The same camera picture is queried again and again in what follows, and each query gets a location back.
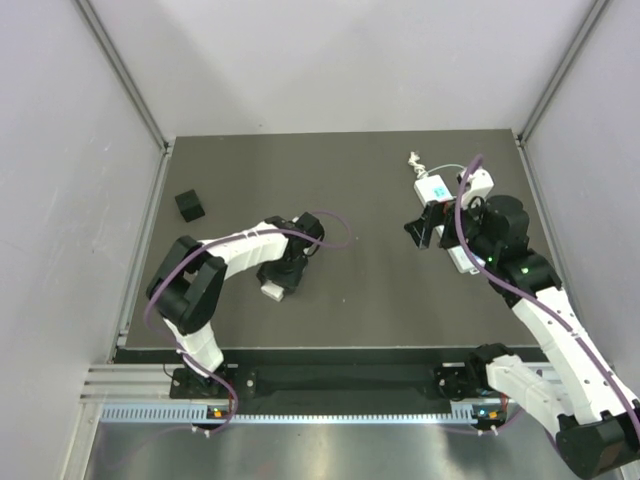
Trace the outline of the white charger adapter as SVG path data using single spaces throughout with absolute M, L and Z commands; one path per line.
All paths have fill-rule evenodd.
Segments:
M 267 281 L 260 287 L 261 292 L 270 299 L 280 302 L 284 299 L 285 290 L 273 282 Z

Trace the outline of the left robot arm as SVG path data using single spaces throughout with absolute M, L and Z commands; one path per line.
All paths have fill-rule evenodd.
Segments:
M 185 368 L 175 378 L 205 396 L 220 394 L 227 374 L 211 318 L 224 282 L 256 267 L 261 292 L 281 301 L 295 293 L 317 249 L 314 243 L 324 238 L 320 220 L 305 212 L 292 220 L 270 217 L 226 238 L 176 240 L 146 291 L 183 358 Z

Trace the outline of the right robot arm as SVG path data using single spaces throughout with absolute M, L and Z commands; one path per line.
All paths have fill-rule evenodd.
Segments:
M 536 339 L 558 375 L 555 386 L 508 347 L 485 344 L 467 357 L 466 380 L 476 394 L 515 400 L 552 437 L 559 456 L 581 479 L 639 459 L 639 399 L 617 379 L 581 326 L 552 264 L 529 246 L 529 215 L 509 195 L 423 204 L 405 224 L 420 249 L 442 230 L 443 249 L 460 247 Z

